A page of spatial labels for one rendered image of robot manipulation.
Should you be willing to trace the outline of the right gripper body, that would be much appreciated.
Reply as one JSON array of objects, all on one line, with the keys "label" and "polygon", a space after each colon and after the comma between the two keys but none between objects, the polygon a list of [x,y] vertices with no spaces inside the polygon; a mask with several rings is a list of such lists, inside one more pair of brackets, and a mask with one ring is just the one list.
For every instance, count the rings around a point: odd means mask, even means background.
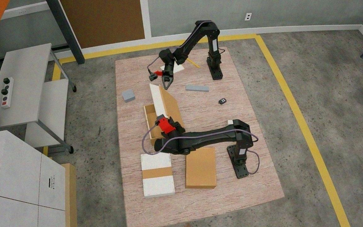
[{"label": "right gripper body", "polygon": [[156,71],[154,73],[156,73],[158,76],[173,77],[173,66],[165,65],[164,70],[162,70],[162,72]]}]

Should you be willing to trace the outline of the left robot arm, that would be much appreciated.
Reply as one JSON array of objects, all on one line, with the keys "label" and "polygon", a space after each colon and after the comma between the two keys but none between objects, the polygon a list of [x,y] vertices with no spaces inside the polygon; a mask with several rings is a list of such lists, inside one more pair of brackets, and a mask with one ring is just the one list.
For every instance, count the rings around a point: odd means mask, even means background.
[{"label": "left robot arm", "polygon": [[[197,148],[201,148],[206,145],[236,141],[237,143],[235,145],[228,146],[227,150],[231,158],[233,167],[235,169],[237,178],[246,177],[249,175],[246,168],[246,152],[248,148],[253,147],[253,141],[250,134],[243,131],[234,131],[235,129],[244,130],[251,133],[250,126],[247,123],[239,119],[234,119],[233,124],[223,128],[204,132],[187,132],[180,134],[178,137],[195,138],[173,139],[168,142],[167,145],[165,145],[161,153],[188,155],[190,154],[190,151],[196,151]],[[158,138],[154,144],[155,151],[160,151],[160,149],[168,140],[169,139],[167,138]]]}]

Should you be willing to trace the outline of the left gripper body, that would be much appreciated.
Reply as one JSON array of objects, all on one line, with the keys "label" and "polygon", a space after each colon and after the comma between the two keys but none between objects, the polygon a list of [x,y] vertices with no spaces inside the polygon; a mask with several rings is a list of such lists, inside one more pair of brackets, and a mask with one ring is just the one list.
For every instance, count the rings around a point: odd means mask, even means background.
[{"label": "left gripper body", "polygon": [[173,124],[169,124],[165,117],[158,120],[159,126],[162,129],[161,135],[167,139],[178,137],[180,134],[185,132],[185,128],[183,128],[179,122],[175,122]]}]

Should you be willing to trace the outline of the black key fob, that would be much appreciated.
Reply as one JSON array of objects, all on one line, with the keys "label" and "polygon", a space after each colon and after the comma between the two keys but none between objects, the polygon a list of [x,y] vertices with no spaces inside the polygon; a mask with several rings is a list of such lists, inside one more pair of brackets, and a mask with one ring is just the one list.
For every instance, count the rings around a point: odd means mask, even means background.
[{"label": "black key fob", "polygon": [[220,102],[220,104],[223,104],[223,103],[225,103],[225,102],[227,102],[227,101],[226,101],[226,99],[225,99],[225,98],[223,98],[223,99],[219,100],[219,102]]}]

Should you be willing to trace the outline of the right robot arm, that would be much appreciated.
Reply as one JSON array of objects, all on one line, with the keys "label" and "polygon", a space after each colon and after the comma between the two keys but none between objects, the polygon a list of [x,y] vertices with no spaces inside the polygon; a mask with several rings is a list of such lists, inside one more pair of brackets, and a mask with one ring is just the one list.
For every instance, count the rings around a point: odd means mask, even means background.
[{"label": "right robot arm", "polygon": [[[185,41],[185,44],[183,43],[184,45],[181,48],[177,48],[174,53],[171,53],[170,49],[162,50],[159,53],[159,57],[167,66],[170,65],[174,67],[175,62],[177,63],[177,65],[181,65],[186,61],[190,51],[198,43],[198,41],[200,41],[201,38],[207,35],[209,44],[209,57],[207,57],[207,60],[213,74],[213,78],[222,78],[223,74],[220,69],[220,63],[222,63],[221,54],[219,53],[218,49],[218,35],[220,34],[220,30],[218,30],[213,22],[205,21],[211,20],[198,20],[197,22],[195,22],[196,27],[194,28],[191,35],[187,38],[187,42]],[[198,28],[201,23],[203,24]]]}]

